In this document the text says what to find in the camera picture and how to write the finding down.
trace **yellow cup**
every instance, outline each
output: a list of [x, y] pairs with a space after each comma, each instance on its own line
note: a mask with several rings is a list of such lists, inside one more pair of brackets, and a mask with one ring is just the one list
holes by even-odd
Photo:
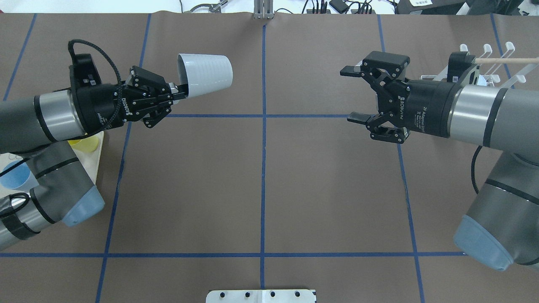
[[91, 136], [82, 140], [68, 140], [69, 145], [80, 150], [83, 153], [91, 153], [99, 146], [99, 138], [97, 136]]

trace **metal plate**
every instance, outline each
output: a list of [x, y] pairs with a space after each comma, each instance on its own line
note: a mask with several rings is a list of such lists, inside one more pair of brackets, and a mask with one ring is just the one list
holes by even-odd
[[211, 291], [206, 303], [316, 303], [316, 290]]

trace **blue tape line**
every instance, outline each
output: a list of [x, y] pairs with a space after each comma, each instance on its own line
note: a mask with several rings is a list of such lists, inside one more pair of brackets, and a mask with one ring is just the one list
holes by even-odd
[[103, 258], [103, 253], [3, 252], [0, 258]]
[[103, 281], [105, 279], [105, 270], [107, 268], [108, 250], [110, 248], [110, 239], [112, 237], [112, 228], [114, 226], [114, 217], [116, 216], [116, 206], [118, 205], [118, 197], [120, 196], [120, 183], [123, 176], [123, 168], [125, 167], [125, 155], [127, 150], [127, 143], [129, 142], [129, 136], [131, 134], [131, 122], [127, 124], [126, 139], [123, 143], [122, 159], [120, 161], [120, 171], [118, 172], [118, 180], [116, 181], [116, 192], [114, 193], [114, 202], [112, 204], [112, 212], [110, 213], [110, 221], [108, 224], [107, 241], [105, 243], [105, 252], [103, 254], [103, 263], [101, 265], [101, 273], [99, 274], [98, 290], [95, 296], [95, 303], [99, 303], [101, 300], [101, 291], [103, 289]]
[[[148, 14], [146, 21], [146, 31], [144, 32], [144, 40], [142, 42], [142, 50], [140, 54], [139, 67], [142, 67], [144, 63], [144, 53], [146, 52], [146, 42], [148, 41], [148, 32], [150, 30], [151, 14]], [[103, 256], [103, 263], [101, 265], [101, 273], [99, 275], [98, 290], [95, 295], [95, 303], [99, 303], [101, 300], [101, 291], [103, 289], [103, 281], [105, 279], [105, 271], [107, 269], [108, 251], [110, 248], [110, 239], [112, 238], [112, 229], [114, 227], [114, 217], [116, 216], [116, 207], [118, 205], [118, 197], [120, 196], [120, 183], [122, 181], [123, 169], [125, 167], [125, 158], [127, 151], [127, 144], [129, 143], [129, 136], [131, 135], [131, 122], [127, 124], [126, 139], [123, 143], [122, 159], [120, 161], [120, 171], [118, 172], [118, 180], [116, 182], [116, 192], [114, 193], [114, 202], [112, 204], [112, 211], [110, 212], [110, 221], [108, 224], [107, 241], [105, 243], [105, 255]]]
[[467, 256], [464, 252], [461, 251], [428, 251], [428, 252], [418, 252], [417, 256], [419, 257], [463, 257]]
[[[433, 252], [266, 252], [265, 258], [462, 257], [461, 251]], [[103, 258], [104, 253], [4, 252], [0, 258]], [[223, 253], [108, 253], [110, 258], [260, 258], [258, 252]]]
[[[384, 42], [384, 31], [382, 28], [382, 19], [380, 15], [377, 15], [378, 17], [378, 31], [380, 33], [380, 45], [382, 47], [382, 51], [385, 52], [385, 42]], [[408, 211], [408, 224], [410, 227], [410, 236], [412, 239], [412, 248], [413, 248], [413, 258], [414, 262], [416, 264], [416, 276], [417, 276], [417, 285], [419, 288], [419, 298], [421, 300], [421, 303], [425, 303], [425, 293], [423, 291], [423, 279], [421, 277], [421, 268], [419, 266], [419, 257], [417, 254], [417, 243], [416, 243], [416, 233], [413, 228], [413, 219], [412, 219], [412, 208], [410, 207], [410, 196], [408, 194], [408, 184], [406, 182], [406, 173], [404, 171], [404, 161], [402, 157], [402, 150], [400, 148], [400, 145], [397, 144], [397, 152], [399, 155], [399, 162], [400, 162], [400, 174], [403, 179], [404, 183], [404, 190], [406, 193], [406, 207]]]
[[148, 41], [148, 32], [150, 31], [151, 14], [148, 14], [148, 20], [146, 21], [146, 31], [144, 34], [144, 41], [142, 42], [142, 51], [140, 52], [139, 67], [144, 64], [144, 54], [146, 53], [146, 42]]
[[[503, 49], [502, 49], [502, 44], [500, 43], [500, 37], [498, 36], [498, 29], [496, 28], [496, 21], [494, 20], [494, 15], [493, 14], [490, 14], [490, 22], [492, 23], [492, 29], [494, 30], [494, 37], [496, 38], [496, 43], [498, 44], [498, 51], [500, 52], [500, 56], [503, 55]], [[509, 67], [507, 66], [507, 64], [503, 64], [505, 70], [506, 70], [506, 73], [507, 73], [507, 78], [511, 78], [511, 73], [509, 72]]]
[[262, 174], [260, 194], [260, 289], [266, 287], [266, 24], [262, 26]]
[[169, 114], [169, 118], [346, 118], [345, 114]]
[[376, 15], [378, 18], [378, 32], [380, 34], [380, 44], [382, 45], [382, 51], [385, 52], [384, 32], [382, 30], [382, 18], [380, 15]]
[[252, 253], [109, 253], [109, 258], [260, 258]]
[[101, 301], [101, 291], [103, 290], [103, 281], [105, 280], [105, 269], [107, 268], [107, 256], [103, 257], [103, 263], [101, 263], [101, 273], [99, 274], [98, 291], [95, 295], [95, 303]]
[[413, 257], [413, 252], [268, 252], [267, 258]]
[[36, 22], [37, 14], [34, 14], [34, 17], [32, 18], [32, 22], [30, 23], [30, 28], [28, 29], [28, 33], [26, 33], [26, 38], [24, 39], [23, 47], [20, 50], [19, 57], [17, 58], [17, 62], [15, 63], [15, 68], [13, 69], [13, 73], [11, 73], [11, 78], [9, 79], [8, 87], [5, 90], [4, 99], [3, 101], [7, 101], [9, 96], [9, 91], [11, 90], [11, 85], [13, 85], [13, 81], [15, 80], [15, 75], [17, 74], [17, 70], [19, 69], [20, 61], [23, 59], [24, 50], [26, 50], [26, 45], [28, 44], [28, 40], [30, 40], [30, 34], [32, 33], [33, 25]]
[[421, 268], [419, 267], [419, 256], [417, 253], [416, 232], [413, 228], [413, 217], [412, 217], [412, 208], [410, 206], [410, 195], [408, 192], [408, 183], [406, 182], [406, 172], [404, 170], [404, 160], [403, 160], [403, 154], [402, 154], [402, 149], [400, 147], [400, 144], [397, 144], [397, 151], [399, 154], [400, 174], [403, 179], [404, 191], [406, 193], [406, 208], [408, 211], [408, 224], [410, 226], [410, 236], [412, 238], [412, 249], [414, 253], [414, 260], [416, 263], [416, 275], [417, 275], [417, 285], [419, 287], [419, 298], [421, 300], [421, 303], [425, 303], [425, 293], [423, 291], [423, 279], [421, 277]]

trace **white cup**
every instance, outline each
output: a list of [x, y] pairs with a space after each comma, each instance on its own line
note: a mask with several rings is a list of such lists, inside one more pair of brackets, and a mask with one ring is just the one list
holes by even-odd
[[228, 88], [232, 85], [232, 65], [226, 56], [178, 54], [180, 85], [188, 84], [187, 97]]

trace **light blue joint cap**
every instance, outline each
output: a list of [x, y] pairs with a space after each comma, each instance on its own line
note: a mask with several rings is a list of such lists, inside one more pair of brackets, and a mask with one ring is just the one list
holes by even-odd
[[514, 263], [505, 247], [469, 216], [462, 217], [453, 241], [467, 255], [497, 271], [504, 271]]
[[98, 188], [94, 185], [82, 198], [70, 209], [62, 222], [72, 227], [100, 212], [105, 206]]

